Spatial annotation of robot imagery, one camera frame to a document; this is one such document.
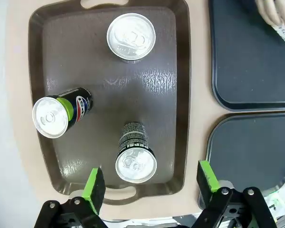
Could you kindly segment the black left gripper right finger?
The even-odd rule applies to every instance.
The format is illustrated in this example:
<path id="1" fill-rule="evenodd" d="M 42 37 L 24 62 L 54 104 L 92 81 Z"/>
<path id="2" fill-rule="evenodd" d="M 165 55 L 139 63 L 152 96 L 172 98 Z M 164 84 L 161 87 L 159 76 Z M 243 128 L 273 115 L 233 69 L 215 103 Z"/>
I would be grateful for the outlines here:
<path id="1" fill-rule="evenodd" d="M 277 228 L 261 191 L 248 187 L 242 192 L 221 187 L 208 161 L 199 161 L 197 183 L 205 203 L 192 228 Z"/>

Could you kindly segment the blue and green Pepsi can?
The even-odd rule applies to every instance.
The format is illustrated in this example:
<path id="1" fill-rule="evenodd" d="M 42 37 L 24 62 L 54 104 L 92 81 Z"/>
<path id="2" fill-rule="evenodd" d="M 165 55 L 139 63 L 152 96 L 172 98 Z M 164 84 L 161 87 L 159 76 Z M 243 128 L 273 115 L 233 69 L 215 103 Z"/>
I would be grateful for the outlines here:
<path id="1" fill-rule="evenodd" d="M 32 109 L 35 128 L 47 138 L 61 137 L 93 106 L 92 94 L 83 87 L 37 100 Z"/>

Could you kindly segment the dark grey serving tray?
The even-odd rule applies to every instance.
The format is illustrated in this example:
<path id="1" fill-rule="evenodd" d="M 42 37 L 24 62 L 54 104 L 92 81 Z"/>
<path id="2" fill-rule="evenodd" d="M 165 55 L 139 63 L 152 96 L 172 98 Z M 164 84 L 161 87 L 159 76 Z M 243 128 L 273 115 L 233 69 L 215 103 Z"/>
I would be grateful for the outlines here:
<path id="1" fill-rule="evenodd" d="M 231 111 L 285 110 L 285 42 L 254 0 L 209 0 L 212 91 Z"/>
<path id="2" fill-rule="evenodd" d="M 206 160 L 237 191 L 257 187 L 267 196 L 278 190 L 285 184 L 285 112 L 225 118 L 209 135 Z"/>

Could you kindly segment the person hand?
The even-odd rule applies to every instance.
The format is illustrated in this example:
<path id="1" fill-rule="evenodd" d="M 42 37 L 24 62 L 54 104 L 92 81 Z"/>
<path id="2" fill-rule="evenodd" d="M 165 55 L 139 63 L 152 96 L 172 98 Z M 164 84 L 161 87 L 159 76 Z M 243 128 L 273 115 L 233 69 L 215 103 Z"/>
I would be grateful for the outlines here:
<path id="1" fill-rule="evenodd" d="M 270 26 L 285 26 L 285 0 L 255 0 L 263 20 Z"/>

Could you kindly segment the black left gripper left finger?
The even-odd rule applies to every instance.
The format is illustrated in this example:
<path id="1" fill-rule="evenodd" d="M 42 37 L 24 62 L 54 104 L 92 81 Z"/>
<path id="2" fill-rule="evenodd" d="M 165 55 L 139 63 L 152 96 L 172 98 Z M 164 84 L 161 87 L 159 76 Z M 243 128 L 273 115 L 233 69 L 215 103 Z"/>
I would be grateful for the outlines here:
<path id="1" fill-rule="evenodd" d="M 99 217 L 105 196 L 105 181 L 100 167 L 93 168 L 80 196 L 61 204 L 46 201 L 38 215 L 35 228 L 107 228 Z"/>

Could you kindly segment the brown plastic serving tray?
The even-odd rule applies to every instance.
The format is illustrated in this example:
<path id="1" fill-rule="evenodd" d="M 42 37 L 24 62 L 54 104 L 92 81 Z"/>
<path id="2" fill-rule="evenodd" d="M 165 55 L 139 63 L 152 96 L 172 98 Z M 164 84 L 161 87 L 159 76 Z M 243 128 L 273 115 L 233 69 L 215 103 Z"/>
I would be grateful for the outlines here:
<path id="1" fill-rule="evenodd" d="M 113 54 L 106 41 L 110 23 L 124 13 L 151 21 L 156 42 L 142 59 L 130 62 Z M 33 101 L 76 87 L 91 92 L 93 106 L 57 139 L 39 137 L 56 192 L 82 189 L 93 167 L 101 166 L 107 187 L 130 183 L 115 171 L 123 126 L 141 122 L 157 160 L 155 175 L 135 184 L 135 195 L 171 195 L 184 185 L 190 106 L 190 19 L 185 0 L 128 0 L 84 9 L 79 0 L 50 4 L 29 20 L 29 74 Z"/>

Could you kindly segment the black Pepsi can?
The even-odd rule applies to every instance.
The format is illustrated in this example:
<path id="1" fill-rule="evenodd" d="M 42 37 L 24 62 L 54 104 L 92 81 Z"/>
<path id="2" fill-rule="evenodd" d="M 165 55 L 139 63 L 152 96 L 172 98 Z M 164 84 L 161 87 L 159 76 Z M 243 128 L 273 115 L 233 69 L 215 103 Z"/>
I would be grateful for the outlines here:
<path id="1" fill-rule="evenodd" d="M 108 47 L 117 57 L 136 61 L 152 51 L 156 33 L 148 18 L 138 13 L 126 13 L 111 22 L 106 40 Z"/>
<path id="2" fill-rule="evenodd" d="M 122 180 L 133 184 L 144 183 L 156 173 L 157 160 L 141 122 L 128 122 L 123 127 L 115 170 Z"/>

